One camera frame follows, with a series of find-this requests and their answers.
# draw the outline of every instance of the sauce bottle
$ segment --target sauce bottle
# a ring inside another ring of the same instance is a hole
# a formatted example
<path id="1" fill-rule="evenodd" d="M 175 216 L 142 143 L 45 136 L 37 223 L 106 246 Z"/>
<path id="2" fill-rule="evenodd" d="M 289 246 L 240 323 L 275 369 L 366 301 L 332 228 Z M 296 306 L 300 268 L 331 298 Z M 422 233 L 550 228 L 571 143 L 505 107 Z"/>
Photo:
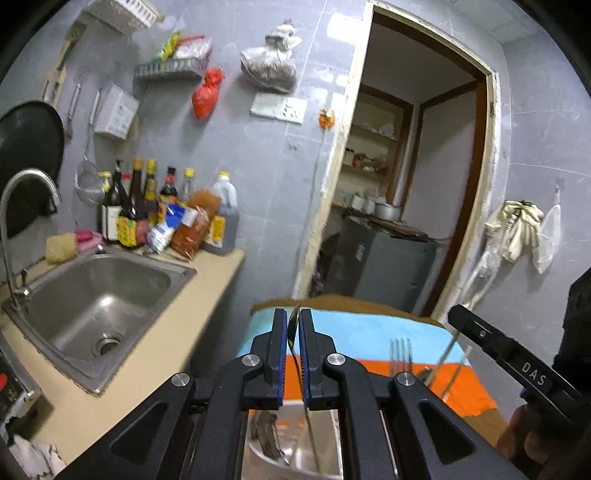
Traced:
<path id="1" fill-rule="evenodd" d="M 144 202 L 148 212 L 148 223 L 150 227 L 158 223 L 158 200 L 156 200 L 156 161 L 153 158 L 148 160 L 146 167 L 146 181 L 144 183 Z"/>
<path id="2" fill-rule="evenodd" d="M 174 185 L 174 177 L 177 169 L 174 167 L 168 167 L 166 173 L 166 180 L 160 190 L 160 201 L 158 202 L 158 223 L 164 222 L 166 217 L 166 206 L 169 203 L 177 203 L 178 191 Z"/>
<path id="3" fill-rule="evenodd" d="M 100 232 L 102 233 L 105 242 L 114 244 L 118 240 L 117 234 L 117 218 L 122 209 L 123 196 L 125 198 L 125 190 L 121 184 L 121 165 L 122 160 L 115 162 L 115 171 L 113 172 L 113 185 L 105 193 L 103 202 L 100 206 Z"/>
<path id="4" fill-rule="evenodd" d="M 181 195 L 178 197 L 178 204 L 186 207 L 191 195 L 193 194 L 193 177 L 195 176 L 195 170 L 192 168 L 185 168 L 185 178 L 183 180 L 183 186 L 181 188 Z"/>
<path id="5" fill-rule="evenodd" d="M 127 248 L 138 248 L 145 245 L 148 239 L 148 212 L 142 197 L 142 169 L 144 161 L 134 159 L 134 173 L 131 177 L 129 197 L 117 218 L 117 237 L 121 245 Z"/>

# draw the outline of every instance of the white cloth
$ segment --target white cloth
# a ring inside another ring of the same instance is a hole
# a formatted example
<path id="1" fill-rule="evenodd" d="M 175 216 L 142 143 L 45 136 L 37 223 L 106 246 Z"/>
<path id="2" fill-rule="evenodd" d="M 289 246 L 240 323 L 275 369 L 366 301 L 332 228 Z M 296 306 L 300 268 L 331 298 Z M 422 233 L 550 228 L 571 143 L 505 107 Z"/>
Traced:
<path id="1" fill-rule="evenodd" d="M 66 468 L 54 445 L 31 443 L 15 435 L 9 450 L 25 474 L 34 480 L 51 480 Z"/>
<path id="2" fill-rule="evenodd" d="M 500 229 L 506 228 L 516 213 L 519 213 L 519 218 L 505 238 L 502 250 L 503 258 L 511 263 L 519 258 L 524 247 L 538 246 L 538 234 L 544 213 L 536 205 L 523 205 L 521 202 L 506 200 L 485 223 L 488 236 L 492 237 Z"/>

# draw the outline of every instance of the electrical outlet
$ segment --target electrical outlet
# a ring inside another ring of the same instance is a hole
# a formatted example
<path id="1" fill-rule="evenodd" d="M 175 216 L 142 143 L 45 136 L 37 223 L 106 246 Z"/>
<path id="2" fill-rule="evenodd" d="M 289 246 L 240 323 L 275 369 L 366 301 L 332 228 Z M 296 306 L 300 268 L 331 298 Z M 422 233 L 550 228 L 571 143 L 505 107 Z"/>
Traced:
<path id="1" fill-rule="evenodd" d="M 274 93 L 257 93 L 252 103 L 251 114 L 301 125 L 307 107 L 307 100 Z"/>

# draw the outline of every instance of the door frame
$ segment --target door frame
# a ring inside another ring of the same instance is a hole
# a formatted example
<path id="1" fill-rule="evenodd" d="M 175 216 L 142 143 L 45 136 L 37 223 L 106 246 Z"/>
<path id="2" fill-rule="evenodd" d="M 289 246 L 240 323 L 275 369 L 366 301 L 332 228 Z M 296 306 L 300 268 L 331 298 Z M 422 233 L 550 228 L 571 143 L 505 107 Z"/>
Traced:
<path id="1" fill-rule="evenodd" d="M 478 187 L 478 178 L 480 176 L 480 170 L 482 168 L 483 149 L 484 149 L 484 136 L 485 136 L 485 124 L 488 108 L 486 105 L 486 85 L 483 80 L 473 80 L 471 82 L 460 85 L 454 89 L 448 90 L 440 95 L 430 98 L 426 102 L 423 102 L 419 106 L 418 110 L 418 124 L 417 132 L 414 137 L 413 154 L 408 166 L 408 173 L 406 177 L 406 183 L 404 185 L 404 191 L 402 193 L 402 201 L 400 206 L 402 212 L 406 207 L 408 196 L 413 184 L 414 170 L 418 160 L 418 149 L 421 142 L 421 133 L 423 130 L 423 116 L 427 108 L 440 105 L 449 100 L 457 98 L 468 92 L 476 92 L 476 108 L 475 108 L 475 123 L 474 123 L 474 135 L 472 143 L 472 154 L 470 156 L 470 169 L 468 171 L 468 178 L 466 179 L 466 187 L 464 188 L 464 195 L 462 199 L 462 205 L 458 212 L 456 226 L 453 229 L 452 236 L 450 238 L 449 246 L 437 278 L 429 292 L 429 296 L 423 306 L 421 315 L 427 317 L 433 312 L 435 305 L 443 291 L 447 278 L 449 277 L 456 258 L 462 246 L 464 238 L 464 232 L 466 232 L 468 223 L 470 221 L 470 213 L 476 197 L 476 189 Z"/>
<path id="2" fill-rule="evenodd" d="M 499 77 L 497 72 L 488 66 L 478 55 L 463 44 L 460 44 L 446 32 L 405 10 L 378 0 L 368 0 L 365 5 L 362 21 L 359 25 L 357 43 L 349 70 L 349 83 L 345 90 L 343 111 L 341 112 L 340 121 L 335 125 L 337 130 L 320 187 L 319 205 L 308 226 L 309 235 L 305 240 L 307 245 L 304 248 L 303 260 L 298 267 L 292 296 L 296 299 L 302 299 L 307 296 L 312 275 L 316 267 L 316 259 L 322 242 L 322 232 L 330 212 L 357 102 L 357 95 L 361 85 L 363 64 L 365 63 L 369 33 L 374 16 L 380 22 L 396 23 L 399 29 L 404 30 L 405 35 L 412 35 L 411 38 L 414 40 L 419 39 L 418 41 L 426 44 L 438 53 L 444 54 L 444 56 L 461 68 L 465 70 L 470 69 L 471 73 L 473 72 L 473 76 L 481 81 L 482 88 L 486 89 L 486 105 L 489 115 L 486 116 L 485 128 L 483 129 L 483 153 L 478 184 L 475 186 L 474 200 L 467 207 L 469 208 L 470 215 L 466 225 L 466 231 L 459 245 L 457 257 L 453 262 L 449 276 L 431 313 L 433 319 L 444 322 L 449 308 L 457 302 L 463 282 L 475 260 L 476 250 L 480 244 L 484 229 L 484 221 L 488 214 L 493 172 L 499 160 L 501 140 L 501 93 Z"/>

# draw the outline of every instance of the wall shelf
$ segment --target wall shelf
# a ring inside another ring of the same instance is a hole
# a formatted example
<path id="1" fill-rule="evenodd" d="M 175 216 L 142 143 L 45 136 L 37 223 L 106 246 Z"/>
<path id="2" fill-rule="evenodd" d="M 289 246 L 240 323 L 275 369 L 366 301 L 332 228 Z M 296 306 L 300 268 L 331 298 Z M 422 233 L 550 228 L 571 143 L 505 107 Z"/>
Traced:
<path id="1" fill-rule="evenodd" d="M 392 142 L 396 142 L 396 140 L 393 138 L 386 137 L 385 135 L 373 132 L 367 128 L 360 127 L 359 125 L 351 125 L 351 131 L 349 135 L 354 135 L 372 142 L 380 143 L 386 147 L 389 147 Z"/>
<path id="2" fill-rule="evenodd" d="M 386 179 L 386 175 L 384 175 L 384 174 L 377 173 L 375 171 L 361 170 L 361 168 L 357 168 L 352 165 L 347 165 L 346 163 L 343 163 L 340 170 L 341 170 L 341 172 L 345 171 L 348 173 L 353 173 L 355 175 L 360 175 L 360 176 L 366 177 L 368 179 L 372 179 L 372 180 L 379 181 L 379 182 L 382 182 Z"/>

